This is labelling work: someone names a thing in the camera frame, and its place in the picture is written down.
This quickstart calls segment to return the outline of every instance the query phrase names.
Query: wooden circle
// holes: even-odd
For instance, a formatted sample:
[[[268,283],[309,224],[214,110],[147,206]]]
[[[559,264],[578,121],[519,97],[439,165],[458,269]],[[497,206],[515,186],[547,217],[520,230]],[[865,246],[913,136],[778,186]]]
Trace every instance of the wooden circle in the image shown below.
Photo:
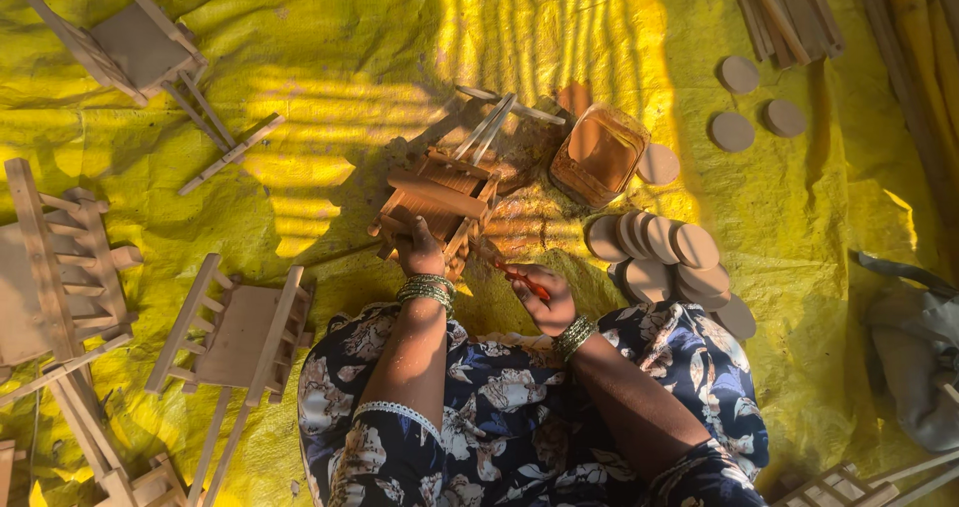
[[[777,136],[791,138],[806,131],[806,117],[796,105],[776,99],[762,112],[766,126]]]
[[[725,111],[717,115],[710,124],[710,137],[719,149],[728,153],[739,153],[753,145],[756,130],[745,117],[734,111]]]
[[[721,263],[713,269],[693,269],[686,265],[676,267],[679,279],[697,295],[715,297],[729,290],[729,273]]]
[[[752,61],[741,56],[730,56],[719,67],[719,82],[736,95],[746,95],[760,85],[760,70]]]
[[[709,296],[699,293],[689,287],[689,284],[682,279],[676,281],[676,292],[689,303],[695,303],[703,307],[703,310],[712,312],[729,304],[730,297],[733,295],[729,290],[717,295]]]
[[[737,340],[746,340],[756,334],[756,318],[749,305],[743,303],[736,294],[732,295],[728,305],[712,312],[710,316]]]
[[[669,241],[680,261],[693,269],[713,269],[719,263],[719,249],[713,236],[694,224],[673,227]]]
[[[633,258],[626,265],[622,278],[623,290],[638,301],[659,303],[669,299],[672,280],[659,260]]]
[[[632,235],[630,235],[630,229],[636,224],[636,217],[639,214],[640,210],[636,209],[619,218],[616,224],[616,238],[619,247],[629,256],[646,259],[649,256],[642,253],[633,241]]]
[[[669,233],[672,231],[672,221],[665,217],[654,217],[645,225],[643,232],[644,244],[648,246],[652,257],[666,265],[679,263],[679,256],[672,251],[669,244]]]
[[[642,152],[636,171],[649,184],[670,184],[679,177],[679,158],[661,143],[652,143]]]
[[[629,258],[629,255],[622,251],[616,238],[616,223],[619,217],[616,215],[606,215],[597,218],[590,225],[590,231],[586,234],[586,247],[589,248],[593,256],[610,263],[621,262]]]

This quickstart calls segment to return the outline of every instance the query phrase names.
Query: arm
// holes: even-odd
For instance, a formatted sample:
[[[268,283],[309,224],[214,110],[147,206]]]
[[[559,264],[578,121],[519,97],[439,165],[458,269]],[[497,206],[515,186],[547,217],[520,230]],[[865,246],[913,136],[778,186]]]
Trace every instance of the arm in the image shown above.
[[[442,276],[446,269],[442,251],[422,217],[417,217],[413,239],[399,236],[396,250],[407,277]],[[439,429],[445,372],[446,309],[432,299],[410,299],[403,303],[360,403],[400,403]]]
[[[537,298],[521,281],[513,291],[545,335],[558,337],[576,318],[567,281],[539,265],[511,265],[549,292]],[[593,333],[569,359],[619,444],[619,450],[647,483],[670,469],[697,445],[711,439],[699,420],[640,367]]]

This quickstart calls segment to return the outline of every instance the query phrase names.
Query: woman's left hand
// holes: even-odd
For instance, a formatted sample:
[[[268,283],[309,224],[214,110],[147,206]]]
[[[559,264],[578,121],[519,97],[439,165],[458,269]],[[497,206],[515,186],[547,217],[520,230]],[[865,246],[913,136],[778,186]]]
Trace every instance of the woman's left hand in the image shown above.
[[[416,217],[413,236],[396,236],[396,252],[400,255],[400,265],[407,277],[413,275],[442,277],[446,274],[443,251],[430,233],[426,219],[421,216]]]

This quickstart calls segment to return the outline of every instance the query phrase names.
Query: yellow tarpaulin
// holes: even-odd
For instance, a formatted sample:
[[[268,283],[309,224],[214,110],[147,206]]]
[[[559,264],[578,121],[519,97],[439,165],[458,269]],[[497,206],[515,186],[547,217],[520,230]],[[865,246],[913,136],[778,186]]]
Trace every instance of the yellow tarpaulin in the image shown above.
[[[85,28],[130,2],[46,1]],[[736,0],[156,1],[196,32],[210,60],[200,88],[234,134],[273,111],[287,119],[241,165],[185,197],[176,191],[220,155],[209,138],[165,94],[138,108],[96,84],[26,0],[0,0],[0,157],[27,158],[45,192],[81,185],[108,199],[110,241],[137,245],[146,258],[121,274],[140,315],[135,339],[93,364],[108,433],[133,476],[165,451],[193,481],[217,390],[185,396],[168,381],[157,397],[143,386],[203,256],[220,253],[225,272],[273,286],[292,264],[308,266],[306,279],[317,283],[310,323],[321,333],[336,311],[356,313],[399,286],[399,268],[377,259],[366,226],[389,194],[391,164],[429,142],[456,145],[481,119],[477,104],[460,111],[465,97],[454,84],[515,91],[548,108],[545,98],[571,81],[641,119],[682,161],[674,184],[634,179],[604,211],[641,207],[702,225],[752,306],[759,332],[744,346],[772,454],[761,490],[786,470],[808,477],[848,459],[869,476],[922,456],[888,396],[871,390],[873,357],[858,318],[885,281],[852,264],[849,250],[940,274],[947,259],[860,0],[830,0],[847,41],[841,58],[787,71],[762,63],[760,88],[742,96],[713,75],[725,56],[753,57]],[[762,127],[773,98],[803,109],[807,133],[783,139]],[[711,116],[726,110],[757,129],[756,143],[737,155],[706,135]],[[508,186],[490,236],[508,257],[561,270],[580,309],[597,316],[625,300],[583,245],[593,213],[545,176],[561,140],[541,123],[506,121],[492,149]],[[14,220],[4,190],[0,222]],[[473,333],[533,330],[481,262],[467,265],[456,310]],[[251,412],[220,505],[310,504],[296,435],[300,364],[283,403]],[[0,393],[33,374],[33,363],[22,365]],[[30,503],[89,504],[90,469],[49,392],[41,394]],[[0,438],[25,449],[33,431],[34,396],[0,408]],[[29,464],[14,465],[14,501],[26,501],[29,476]],[[947,497],[940,491],[929,504],[948,505]]]

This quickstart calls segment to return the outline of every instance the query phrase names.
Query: navy floral fabric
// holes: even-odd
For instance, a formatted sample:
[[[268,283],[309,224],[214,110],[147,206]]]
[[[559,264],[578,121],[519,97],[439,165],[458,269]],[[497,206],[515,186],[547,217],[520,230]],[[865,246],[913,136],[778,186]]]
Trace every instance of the navy floral fabric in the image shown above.
[[[698,305],[637,305],[598,322],[713,436],[651,483],[546,336],[476,339],[450,320],[440,430],[398,404],[358,408],[399,311],[335,316],[303,365],[300,440],[317,505],[765,505],[752,485],[768,451],[749,362]]]

